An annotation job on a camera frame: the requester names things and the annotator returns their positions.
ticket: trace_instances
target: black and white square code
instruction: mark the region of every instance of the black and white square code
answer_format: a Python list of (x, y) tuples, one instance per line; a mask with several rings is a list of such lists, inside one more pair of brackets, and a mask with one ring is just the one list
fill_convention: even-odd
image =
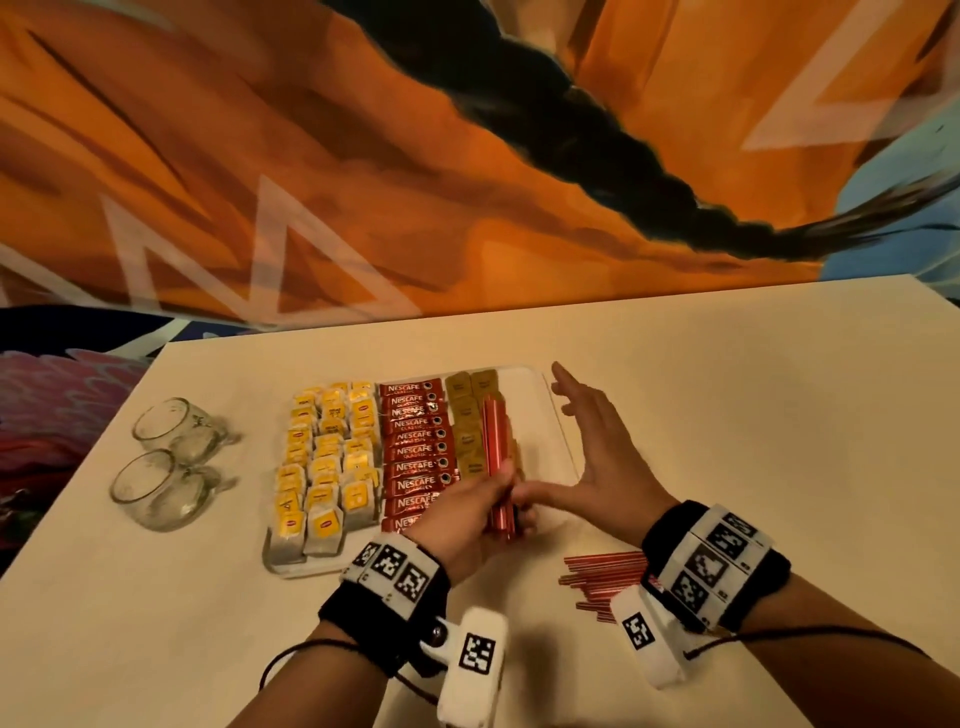
[(371, 570), (393, 581), (396, 573), (406, 560), (407, 555), (402, 551), (397, 551), (392, 546), (384, 546), (379, 556), (376, 557), (376, 561), (373, 562)]
[(481, 675), (489, 675), (495, 649), (496, 641), (467, 632), (464, 651), (460, 653), (460, 667)]
[(394, 589), (406, 596), (410, 601), (417, 603), (420, 595), (426, 585), (430, 583), (430, 577), (415, 567), (413, 564), (407, 564), (396, 578)]
[(680, 572), (680, 576), (677, 577), (677, 580), (673, 582), (673, 586), (670, 587), (670, 593), (679, 599), (684, 607), (693, 612), (693, 614), (697, 614), (700, 611), (700, 608), (704, 606), (704, 602), (707, 601), (707, 596), (709, 595), (709, 592), (700, 586), (686, 571)]
[(705, 544), (697, 546), (690, 554), (690, 558), (686, 560), (686, 567), (711, 588), (720, 581), (727, 566), (728, 563), (723, 557)]
[(640, 612), (637, 612), (632, 617), (624, 619), (623, 628), (627, 630), (627, 637), (630, 638), (630, 642), (633, 644), (634, 649), (641, 649), (648, 644), (653, 644), (657, 641), (654, 638), (653, 631), (650, 629), (650, 625), (647, 624)]
[(357, 554), (357, 557), (353, 559), (353, 565), (355, 567), (365, 567), (379, 548), (380, 544), (375, 544), (373, 541), (369, 542), (363, 547), (363, 550)]
[(723, 520), (729, 523), (736, 530), (738, 530), (740, 533), (742, 533), (744, 536), (747, 536), (748, 538), (752, 539), (756, 535), (756, 529), (753, 526), (751, 526), (749, 523), (741, 519), (739, 516), (737, 516), (735, 513), (728, 513), (726, 516), (723, 517)]
[(730, 530), (723, 523), (717, 523), (707, 535), (707, 543), (736, 561), (749, 542), (742, 534)]

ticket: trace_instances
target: hand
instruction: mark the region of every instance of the hand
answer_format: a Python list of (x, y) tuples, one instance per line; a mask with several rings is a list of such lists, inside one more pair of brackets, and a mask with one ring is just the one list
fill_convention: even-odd
[[(456, 586), (504, 547), (499, 534), (484, 533), (487, 516), (510, 491), (516, 469), (506, 460), (492, 477), (461, 480), (447, 488), (403, 535), (432, 553)], [(526, 506), (519, 512), (523, 535), (534, 531), (536, 514)]]
[(513, 491), (514, 503), (542, 503), (580, 516), (621, 541), (639, 546), (657, 520), (679, 503), (667, 493), (634, 447), (627, 427), (599, 389), (581, 384), (554, 362), (555, 394), (573, 415), (584, 444), (583, 477), (575, 486), (531, 480)]

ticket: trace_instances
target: tray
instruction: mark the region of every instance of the tray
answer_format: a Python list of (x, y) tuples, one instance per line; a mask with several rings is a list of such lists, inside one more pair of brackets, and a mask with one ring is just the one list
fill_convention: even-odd
[[(563, 485), (576, 483), (578, 475), (573, 466), (573, 459), (570, 457), (570, 450), (566, 445), (564, 431), (557, 419), (553, 397), (543, 374), (525, 366), (494, 368), (499, 377), (500, 392), (507, 401), (507, 413), (510, 415), (514, 437), (522, 453), (523, 470), (527, 478), (531, 480), (550, 480)], [(446, 372), (378, 383), (396, 384), (404, 381), (421, 381), (437, 376), (440, 379), (446, 379), (451, 374), (456, 373)], [(279, 452), (283, 432), (280, 424), (277, 427), (277, 446), (275, 450)], [(261, 514), (269, 513), (269, 503), (274, 492), (273, 482), (266, 487), (267, 490), (265, 490), (264, 498), (260, 504)], [(552, 508), (541, 508), (538, 515), (538, 531), (544, 533), (552, 530), (566, 518), (568, 516), (565, 513)], [(379, 530), (380, 524), (378, 523), (369, 528), (349, 532), (344, 538), (343, 547), (337, 556), (307, 557), (305, 562), (299, 564), (274, 565), (270, 564), (267, 558), (270, 544), (270, 528), (267, 527), (262, 549), (263, 566), (267, 571), (287, 579), (340, 571), (353, 560), (360, 549)]]

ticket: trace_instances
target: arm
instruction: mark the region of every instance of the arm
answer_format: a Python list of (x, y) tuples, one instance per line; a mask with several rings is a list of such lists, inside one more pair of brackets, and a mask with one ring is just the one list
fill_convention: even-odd
[[(514, 474), (507, 461), (494, 477), (454, 483), (404, 532), (440, 561), (451, 584), (466, 579), (502, 548), (493, 534), (483, 531)], [(529, 508), (520, 511), (524, 534), (533, 531), (534, 517)], [(307, 639), (353, 643), (339, 627), (324, 621)], [(308, 647), (290, 658), (229, 728), (369, 728), (386, 689), (387, 676), (363, 655), (335, 646)]]
[[(563, 412), (576, 417), (583, 437), (584, 477), (573, 488), (521, 483), (513, 499), (561, 508), (639, 545), (678, 501), (650, 471), (607, 396), (559, 364), (554, 375), (554, 392), (569, 398)], [(793, 574), (783, 589), (756, 604), (741, 634), (808, 625), (877, 629)], [(747, 647), (817, 728), (960, 725), (960, 678), (896, 644), (825, 635)]]

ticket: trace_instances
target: table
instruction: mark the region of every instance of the table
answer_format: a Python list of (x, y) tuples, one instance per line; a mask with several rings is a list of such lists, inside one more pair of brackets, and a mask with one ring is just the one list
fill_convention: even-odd
[[(107, 486), (148, 406), (184, 396), (250, 433), (278, 379), (292, 392), (554, 358), (609, 392), (675, 495), (761, 524), (797, 572), (960, 670), (960, 311), (910, 278), (864, 279), (166, 347), (0, 581), (5, 724), (224, 725), (334, 588), (264, 570), (243, 477), (181, 531), (121, 515)], [(580, 466), (572, 421), (564, 431)], [(216, 464), (249, 474), (260, 447), (248, 437)], [(556, 584), (564, 554), (617, 548), (568, 522), (451, 597), (453, 616), (477, 603), (510, 619), (499, 726), (806, 725), (739, 645), (705, 655), (684, 686), (649, 688), (616, 627)], [(432, 716), (392, 684), (378, 725)]]

